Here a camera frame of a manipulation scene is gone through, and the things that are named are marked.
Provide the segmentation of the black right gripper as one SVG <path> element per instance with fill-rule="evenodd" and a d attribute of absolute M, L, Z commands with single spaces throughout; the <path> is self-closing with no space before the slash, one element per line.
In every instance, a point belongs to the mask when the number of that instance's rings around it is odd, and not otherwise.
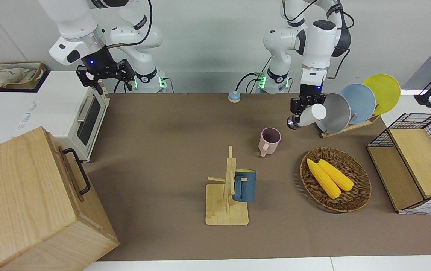
<path fill-rule="evenodd" d="M 120 61 L 120 67 L 118 63 L 112 63 L 108 66 L 100 66 L 97 63 L 87 63 L 86 67 L 77 67 L 77 76 L 81 81 L 81 84 L 85 87 L 91 87 L 95 89 L 99 95 L 103 94 L 103 89 L 99 84 L 99 79 L 119 79 L 124 82 L 127 91 L 132 91 L 132 84 L 135 72 L 128 60 L 123 59 Z"/>

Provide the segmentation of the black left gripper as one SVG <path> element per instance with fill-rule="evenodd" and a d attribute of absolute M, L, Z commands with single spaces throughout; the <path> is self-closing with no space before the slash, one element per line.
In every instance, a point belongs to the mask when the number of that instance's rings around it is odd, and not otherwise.
<path fill-rule="evenodd" d="M 322 93 L 322 90 L 322 85 L 300 85 L 299 97 L 290 99 L 290 112 L 299 116 L 304 108 L 324 100 L 325 94 Z"/>

